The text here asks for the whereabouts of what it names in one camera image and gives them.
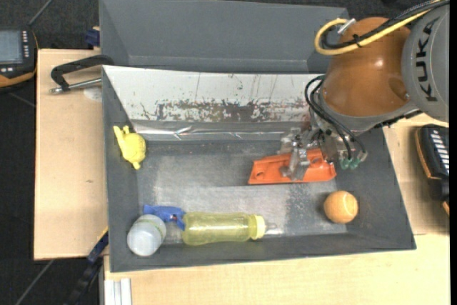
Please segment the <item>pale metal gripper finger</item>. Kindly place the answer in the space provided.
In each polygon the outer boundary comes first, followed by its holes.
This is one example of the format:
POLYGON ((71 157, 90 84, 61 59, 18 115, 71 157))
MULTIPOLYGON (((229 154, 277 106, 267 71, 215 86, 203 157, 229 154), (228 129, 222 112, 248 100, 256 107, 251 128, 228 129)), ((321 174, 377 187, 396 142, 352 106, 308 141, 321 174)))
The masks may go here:
POLYGON ((307 169, 308 166, 305 164, 299 164, 292 168, 290 166, 282 166, 280 168, 280 174, 283 178, 291 181, 304 181, 307 169))
POLYGON ((305 149, 294 149, 291 152, 290 167, 298 168, 309 166, 311 163, 308 160, 307 150, 305 149))

